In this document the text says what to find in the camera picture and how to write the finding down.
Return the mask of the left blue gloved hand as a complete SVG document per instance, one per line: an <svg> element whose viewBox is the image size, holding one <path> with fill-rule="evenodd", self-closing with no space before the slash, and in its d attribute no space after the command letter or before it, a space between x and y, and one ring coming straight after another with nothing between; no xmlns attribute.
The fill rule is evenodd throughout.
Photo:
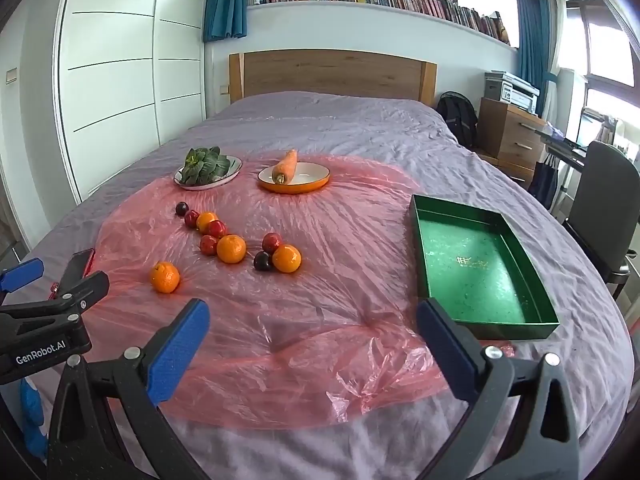
<svg viewBox="0 0 640 480"><path fill-rule="evenodd" d="M20 382L20 397L26 448L33 456L45 460L48 440L41 430L44 424L42 402L39 391L29 378L23 378Z"/></svg>

